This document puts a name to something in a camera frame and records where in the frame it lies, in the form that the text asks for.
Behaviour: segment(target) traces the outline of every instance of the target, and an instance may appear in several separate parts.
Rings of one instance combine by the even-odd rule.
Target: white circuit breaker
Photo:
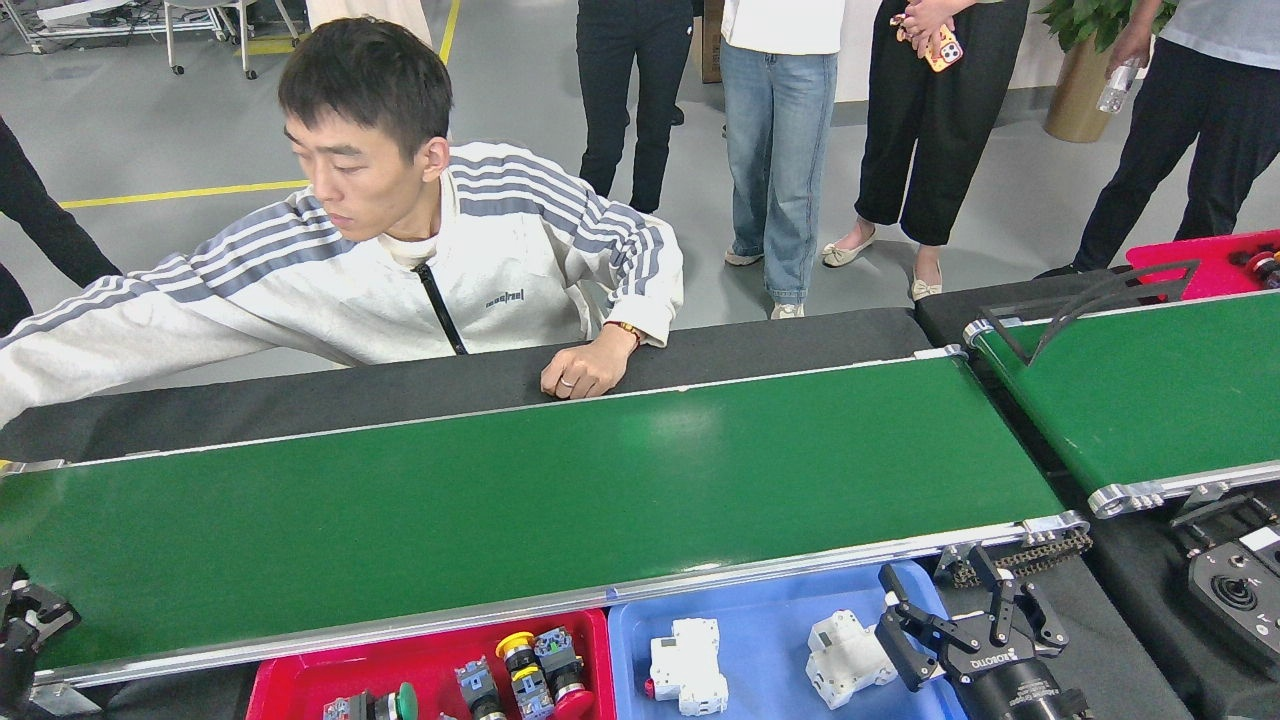
[[[685,618],[671,624],[669,638],[649,641],[653,665],[645,692],[676,700],[680,714],[710,715],[728,707],[728,682],[719,671],[719,624]]]

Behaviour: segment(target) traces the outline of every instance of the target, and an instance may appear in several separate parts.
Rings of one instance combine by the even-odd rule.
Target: striped sleeve
[[[273,273],[352,245],[323,220],[319,206],[308,208],[310,196],[300,195],[243,218],[191,255],[102,278],[19,323],[0,340],[0,424],[31,406],[269,347],[316,352],[308,346],[315,341],[237,297]]]
[[[609,291],[609,320],[631,323],[666,345],[684,304],[684,256],[671,225],[512,145],[460,146],[449,170],[463,214],[538,215],[548,238],[567,246],[566,279],[599,282]]]

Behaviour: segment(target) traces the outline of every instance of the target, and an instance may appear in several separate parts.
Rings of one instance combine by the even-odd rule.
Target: water bottle
[[[1112,115],[1124,108],[1124,97],[1133,86],[1133,78],[1138,74],[1138,58],[1129,58],[1123,65],[1111,72],[1107,86],[1098,96],[1098,110]]]

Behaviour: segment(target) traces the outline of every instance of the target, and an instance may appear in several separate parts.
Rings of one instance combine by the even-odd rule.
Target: potted plant
[[[1176,5],[1165,1],[1152,27],[1160,32]],[[1057,90],[1044,118],[1044,131],[1071,142],[1094,142],[1111,118],[1097,109],[1107,83],[1111,44],[1129,24],[1133,0],[1050,0],[1036,14],[1044,15],[1048,33],[1066,53]]]

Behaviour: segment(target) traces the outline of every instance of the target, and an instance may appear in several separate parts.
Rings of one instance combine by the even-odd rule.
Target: hand
[[[607,324],[594,341],[561,350],[552,357],[543,369],[543,392],[561,400],[599,397],[618,384],[637,346],[636,336]]]
[[[955,31],[954,22],[948,18],[945,23],[948,29]],[[911,49],[915,50],[915,56],[919,59],[925,58],[938,58],[942,55],[942,28],[940,27],[933,35],[916,35],[911,37]]]
[[[909,3],[904,10],[906,19],[902,20],[902,29],[911,38],[911,47],[915,47],[916,54],[920,58],[924,56],[920,45],[927,40],[932,42],[938,28],[943,24],[954,31],[955,20],[951,18],[973,3],[974,0],[913,0]]]
[[[1138,67],[1146,68],[1151,63],[1151,27],[1142,23],[1129,23],[1125,26],[1116,41],[1111,45],[1111,60],[1107,61],[1107,77],[1116,68],[1125,64],[1125,60],[1138,58]]]

